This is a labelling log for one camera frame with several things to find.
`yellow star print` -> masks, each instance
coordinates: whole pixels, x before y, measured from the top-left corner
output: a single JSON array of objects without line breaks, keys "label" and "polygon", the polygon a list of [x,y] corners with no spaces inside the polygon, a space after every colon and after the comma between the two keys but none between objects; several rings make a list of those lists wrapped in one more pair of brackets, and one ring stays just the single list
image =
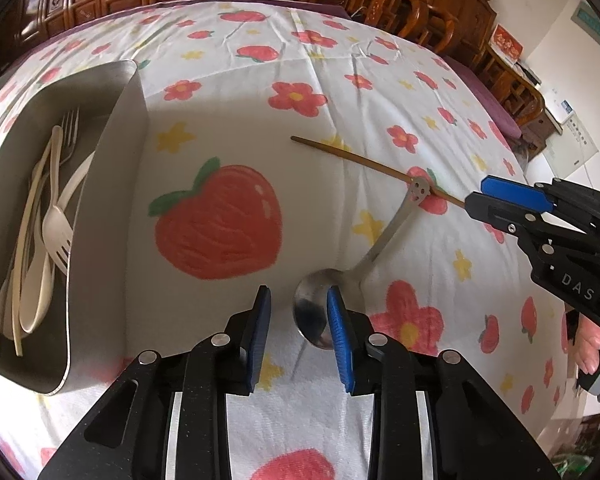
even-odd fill
[{"label": "yellow star print", "polygon": [[273,364],[269,354],[264,355],[262,360],[262,368],[260,369],[260,381],[258,387],[266,392],[271,391],[273,381],[285,375],[285,369],[282,366]]},{"label": "yellow star print", "polygon": [[473,155],[471,157],[471,160],[474,162],[475,167],[478,168],[480,171],[489,171],[487,163],[484,160],[482,160],[482,157],[480,155]]},{"label": "yellow star print", "polygon": [[504,379],[500,383],[500,391],[503,395],[507,395],[509,390],[513,388],[513,375],[505,374]]},{"label": "yellow star print", "polygon": [[167,150],[169,153],[178,153],[183,142],[195,139],[195,135],[184,131],[184,125],[184,122],[175,123],[168,132],[158,134],[157,151]]},{"label": "yellow star print", "polygon": [[436,121],[433,120],[431,117],[426,116],[426,117],[423,117],[422,119],[427,123],[427,126],[429,128],[431,128],[432,130],[439,130],[440,129],[438,127],[438,125],[436,124]]},{"label": "yellow star print", "polygon": [[400,83],[402,86],[404,86],[407,90],[413,90],[413,85],[411,83],[409,83],[408,81],[405,81],[404,79],[400,79],[400,81],[398,81],[398,83]]},{"label": "yellow star print", "polygon": [[458,275],[458,280],[464,282],[464,280],[471,279],[471,266],[473,264],[470,260],[467,260],[462,254],[462,251],[458,249],[456,251],[456,260],[454,261],[454,268],[456,269],[456,274]]},{"label": "yellow star print", "polygon": [[369,245],[375,244],[382,232],[384,222],[375,220],[368,209],[363,209],[360,212],[360,219],[362,220],[362,224],[354,225],[351,230],[354,234],[365,235]]},{"label": "yellow star print", "polygon": [[351,151],[351,148],[344,143],[344,140],[342,140],[342,137],[339,134],[335,134],[329,139],[323,139],[320,142],[323,144],[328,144],[329,146],[333,146],[334,148],[345,150],[346,152]]},{"label": "yellow star print", "polygon": [[205,55],[203,50],[189,50],[180,56],[182,59],[201,59]]}]

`stainless steel tray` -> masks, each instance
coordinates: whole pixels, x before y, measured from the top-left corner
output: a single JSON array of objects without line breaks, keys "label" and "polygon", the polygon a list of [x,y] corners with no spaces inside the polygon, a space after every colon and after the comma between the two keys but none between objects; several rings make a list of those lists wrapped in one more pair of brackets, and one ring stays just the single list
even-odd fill
[{"label": "stainless steel tray", "polygon": [[0,285],[15,244],[27,181],[51,128],[80,107],[74,156],[61,186],[95,150],[75,210],[67,287],[56,272],[54,297],[40,327],[23,339],[24,356],[3,338],[0,374],[52,394],[114,378],[125,355],[126,239],[134,184],[148,126],[138,67],[103,64],[43,88],[0,146]]}]

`finger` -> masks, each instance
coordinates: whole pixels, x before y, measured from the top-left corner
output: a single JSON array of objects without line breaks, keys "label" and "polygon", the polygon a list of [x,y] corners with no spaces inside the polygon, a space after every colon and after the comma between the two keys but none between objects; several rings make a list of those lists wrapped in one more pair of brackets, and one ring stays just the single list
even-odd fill
[{"label": "finger", "polygon": [[588,341],[593,348],[600,350],[600,327],[588,317],[580,315],[578,321],[578,331],[576,332],[576,341],[584,339]]},{"label": "finger", "polygon": [[600,364],[600,353],[589,341],[580,339],[576,346],[576,357],[580,358],[582,370],[587,374],[593,374]]}]

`cutlery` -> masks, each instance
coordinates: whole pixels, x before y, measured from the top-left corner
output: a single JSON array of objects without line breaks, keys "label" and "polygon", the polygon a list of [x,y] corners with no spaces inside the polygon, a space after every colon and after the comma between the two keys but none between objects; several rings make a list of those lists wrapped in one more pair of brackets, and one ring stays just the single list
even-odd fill
[{"label": "cutlery", "polygon": [[415,177],[387,227],[360,262],[349,270],[322,269],[305,276],[294,294],[293,314],[298,330],[309,343],[321,349],[332,349],[333,341],[327,320],[327,292],[333,286],[340,288],[349,310],[364,312],[362,281],[373,269],[382,250],[394,237],[409,214],[430,194],[429,183]]},{"label": "cutlery", "polygon": [[58,269],[66,275],[68,272],[69,253],[74,239],[74,230],[67,220],[64,210],[75,190],[89,171],[93,153],[80,164],[75,173],[64,186],[58,203],[49,208],[42,223],[42,237],[48,254]]},{"label": "cutlery", "polygon": [[[322,142],[316,142],[315,140],[303,139],[302,137],[296,136],[291,136],[291,140],[294,142],[299,142],[300,144],[304,144],[305,146],[311,146],[312,148],[316,148],[317,150],[321,150],[325,153],[331,153],[331,155],[339,156],[340,158],[346,158],[347,160],[361,164],[366,168],[371,168],[372,170],[376,170],[380,173],[384,173],[385,175],[397,178],[398,180],[406,182],[407,184],[410,184],[413,180],[413,177],[410,177],[401,171],[394,170],[394,168],[389,168],[388,166],[380,164],[379,162],[371,160],[370,158],[365,158],[364,156],[356,155],[355,153],[346,152],[345,150],[334,148],[333,146],[324,144]],[[444,198],[448,202],[451,202],[452,204],[464,209],[464,202],[462,200],[457,199],[455,196],[449,195],[449,193],[442,191],[439,187],[431,186],[431,194],[439,196],[440,198]]]}]

